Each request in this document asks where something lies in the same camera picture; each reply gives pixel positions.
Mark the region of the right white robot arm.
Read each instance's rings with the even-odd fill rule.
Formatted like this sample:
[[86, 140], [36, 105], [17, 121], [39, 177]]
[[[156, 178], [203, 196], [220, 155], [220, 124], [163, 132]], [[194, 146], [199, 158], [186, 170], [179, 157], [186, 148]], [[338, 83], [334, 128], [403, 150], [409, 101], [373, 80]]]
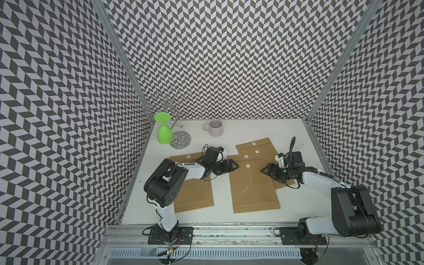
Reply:
[[312, 235], [339, 235], [360, 237], [378, 234], [382, 224], [367, 188], [361, 184], [349, 186], [335, 180], [332, 175], [306, 166], [301, 152], [288, 152], [275, 156], [261, 173], [281, 184], [297, 181], [329, 198], [331, 214], [299, 220], [298, 237]]

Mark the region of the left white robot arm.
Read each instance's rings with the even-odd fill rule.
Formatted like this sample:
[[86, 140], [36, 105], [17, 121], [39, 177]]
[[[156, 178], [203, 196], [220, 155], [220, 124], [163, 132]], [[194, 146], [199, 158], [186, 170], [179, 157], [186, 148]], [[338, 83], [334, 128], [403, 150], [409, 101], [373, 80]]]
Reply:
[[164, 159], [144, 185], [146, 201], [155, 205], [160, 217], [157, 226], [167, 233], [178, 227], [174, 201], [185, 181], [205, 180], [211, 174], [220, 176], [239, 168], [232, 159], [224, 158], [224, 148], [205, 145], [199, 158], [193, 162]]

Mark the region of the aluminium front rail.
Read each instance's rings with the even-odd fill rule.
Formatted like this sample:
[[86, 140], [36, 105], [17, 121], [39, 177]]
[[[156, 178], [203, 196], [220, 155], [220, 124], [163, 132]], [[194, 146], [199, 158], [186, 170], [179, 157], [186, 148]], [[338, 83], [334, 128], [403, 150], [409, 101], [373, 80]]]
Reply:
[[[101, 247], [144, 247], [153, 240], [150, 235], [152, 224], [147, 225], [111, 225], [106, 228]], [[297, 229], [297, 223], [262, 224], [182, 224], [192, 227], [192, 232], [178, 236], [177, 243], [183, 247], [279, 247], [283, 242], [289, 246], [299, 246], [287, 236], [280, 236], [279, 229], [288, 227]]]

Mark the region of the green plastic goblet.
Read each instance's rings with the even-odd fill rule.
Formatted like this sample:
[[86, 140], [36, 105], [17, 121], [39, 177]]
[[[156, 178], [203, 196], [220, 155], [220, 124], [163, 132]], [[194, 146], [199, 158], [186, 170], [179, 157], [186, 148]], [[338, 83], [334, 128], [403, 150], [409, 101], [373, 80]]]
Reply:
[[170, 114], [167, 112], [159, 112], [155, 115], [155, 122], [160, 126], [157, 130], [157, 140], [160, 144], [170, 144], [173, 140], [172, 129], [167, 125], [171, 120]]

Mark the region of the clear plastic cup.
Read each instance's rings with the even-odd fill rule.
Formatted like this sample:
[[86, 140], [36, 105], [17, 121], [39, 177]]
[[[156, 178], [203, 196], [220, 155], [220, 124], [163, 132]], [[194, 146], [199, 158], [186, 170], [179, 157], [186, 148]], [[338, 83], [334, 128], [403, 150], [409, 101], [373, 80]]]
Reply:
[[296, 137], [293, 137], [290, 142], [290, 148], [292, 150], [300, 150], [304, 147], [304, 142]]

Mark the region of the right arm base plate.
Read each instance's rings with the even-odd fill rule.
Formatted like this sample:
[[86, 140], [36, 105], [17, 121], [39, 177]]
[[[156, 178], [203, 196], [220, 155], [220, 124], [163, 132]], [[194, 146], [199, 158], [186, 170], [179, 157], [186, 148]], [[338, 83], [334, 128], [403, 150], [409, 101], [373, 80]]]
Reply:
[[324, 235], [311, 234], [307, 229], [297, 227], [279, 227], [278, 231], [283, 245], [323, 246], [327, 244], [327, 239]]

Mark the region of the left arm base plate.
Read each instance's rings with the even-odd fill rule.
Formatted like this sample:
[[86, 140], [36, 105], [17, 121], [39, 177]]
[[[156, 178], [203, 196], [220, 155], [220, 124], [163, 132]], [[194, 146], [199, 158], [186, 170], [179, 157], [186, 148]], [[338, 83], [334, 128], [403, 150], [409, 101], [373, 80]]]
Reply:
[[157, 224], [153, 226], [149, 233], [149, 245], [190, 245], [192, 243], [194, 227], [176, 226], [170, 232], [160, 228]]

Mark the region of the pale pink ceramic mug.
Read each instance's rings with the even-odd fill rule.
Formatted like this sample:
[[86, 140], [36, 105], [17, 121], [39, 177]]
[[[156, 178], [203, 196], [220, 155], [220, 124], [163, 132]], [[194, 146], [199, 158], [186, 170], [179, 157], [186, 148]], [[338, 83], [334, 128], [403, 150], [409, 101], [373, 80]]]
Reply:
[[203, 129], [213, 137], [220, 137], [224, 133], [223, 122], [218, 119], [213, 119], [204, 125]]

